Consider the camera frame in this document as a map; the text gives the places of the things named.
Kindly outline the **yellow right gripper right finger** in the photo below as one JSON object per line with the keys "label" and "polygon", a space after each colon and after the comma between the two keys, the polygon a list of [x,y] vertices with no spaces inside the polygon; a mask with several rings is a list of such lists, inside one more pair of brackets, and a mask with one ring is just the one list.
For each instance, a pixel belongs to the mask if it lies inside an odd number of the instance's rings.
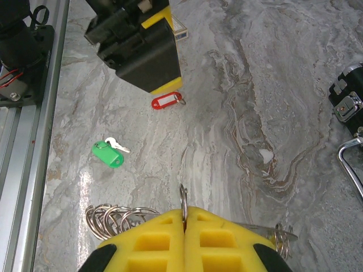
{"label": "yellow right gripper right finger", "polygon": [[184,238],[185,271],[291,271],[270,240],[198,207]]}

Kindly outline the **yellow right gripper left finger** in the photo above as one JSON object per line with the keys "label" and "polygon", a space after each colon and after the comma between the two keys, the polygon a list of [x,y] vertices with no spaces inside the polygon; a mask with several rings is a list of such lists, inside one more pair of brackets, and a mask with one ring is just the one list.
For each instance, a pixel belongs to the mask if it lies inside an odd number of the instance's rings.
{"label": "yellow right gripper left finger", "polygon": [[184,271],[184,225],[180,210],[102,242],[79,271]]}

